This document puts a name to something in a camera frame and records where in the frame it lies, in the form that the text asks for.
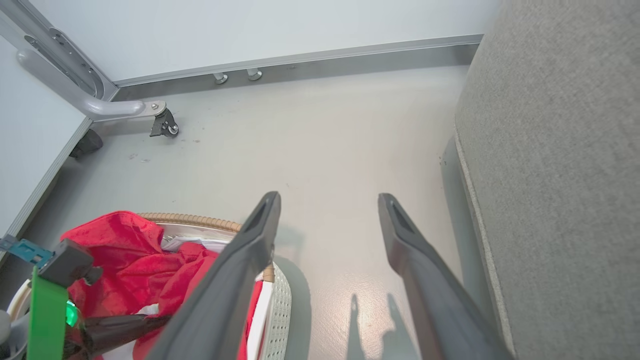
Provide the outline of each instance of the red fabric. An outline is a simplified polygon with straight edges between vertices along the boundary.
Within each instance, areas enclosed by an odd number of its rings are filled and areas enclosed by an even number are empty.
[[[84,317],[137,313],[158,303],[159,314],[172,315],[207,273],[218,254],[202,245],[185,243],[176,253],[160,247],[164,230],[128,211],[99,217],[62,235],[88,248],[102,277],[93,285],[76,281],[68,290]],[[262,283],[254,287],[247,316],[251,324]],[[136,342],[134,359],[144,359],[160,331]],[[246,359],[245,331],[238,360]]]

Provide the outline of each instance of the gray metal frame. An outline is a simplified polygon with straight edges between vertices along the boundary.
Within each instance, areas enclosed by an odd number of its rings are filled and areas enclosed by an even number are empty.
[[[87,94],[108,101],[117,91],[87,56],[28,0],[0,0],[0,11],[25,32],[25,43],[31,44]]]

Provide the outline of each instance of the metal bracket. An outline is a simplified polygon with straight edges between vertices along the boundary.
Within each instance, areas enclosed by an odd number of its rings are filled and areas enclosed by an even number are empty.
[[[24,39],[87,94],[98,99],[115,90],[109,79],[60,30],[51,26],[28,0],[0,1],[4,12],[27,35]]]
[[[175,138],[178,136],[178,131],[178,124],[175,123],[173,114],[168,109],[165,109],[160,115],[156,116],[156,121],[151,127],[149,136],[165,135],[168,138]]]
[[[156,123],[154,123],[151,136],[165,135],[170,138],[175,138],[178,134],[178,125],[176,125],[171,111],[166,108],[164,101],[108,102],[98,100],[82,91],[78,86],[75,86],[69,78],[33,50],[23,49],[18,51],[17,59],[20,66],[73,105],[81,113],[90,117],[94,122],[153,116],[156,117]],[[161,123],[165,123],[166,129],[162,128],[163,125],[161,125]],[[156,124],[160,125],[159,130],[154,130]]]

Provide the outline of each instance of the baseboard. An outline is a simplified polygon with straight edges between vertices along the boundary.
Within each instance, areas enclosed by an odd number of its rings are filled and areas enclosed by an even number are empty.
[[[172,80],[179,78],[188,78],[191,76],[213,74],[214,72],[228,72],[236,70],[244,70],[251,68],[260,68],[277,65],[287,65],[292,63],[303,63],[307,61],[329,60],[336,58],[348,58],[351,56],[362,56],[381,53],[393,53],[395,51],[407,51],[428,49],[431,47],[444,47],[456,45],[479,44],[482,40],[482,34],[465,35],[460,37],[433,38],[423,40],[412,40],[405,42],[392,42],[389,44],[368,45],[360,47],[350,47],[348,49],[337,49],[318,51],[316,53],[296,54],[288,56],[279,56],[276,58],[267,58],[260,60],[240,61],[237,63],[228,63],[221,65],[212,65],[207,67],[199,67],[195,69],[186,69],[165,72],[162,74],[154,74],[148,76],[140,76],[138,78],[124,79],[114,81],[118,87],[140,85],[145,83],[154,83],[156,81]]]

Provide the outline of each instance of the wicker basket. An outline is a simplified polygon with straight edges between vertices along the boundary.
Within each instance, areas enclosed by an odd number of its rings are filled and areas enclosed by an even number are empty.
[[[142,213],[140,216],[164,228],[163,247],[176,237],[228,243],[242,226],[231,221],[183,214]],[[262,291],[249,330],[247,360],[283,360],[289,335],[291,289],[275,263],[264,269],[262,278]],[[31,288],[28,282],[20,287],[9,305],[7,312],[12,320],[24,315],[29,308]]]

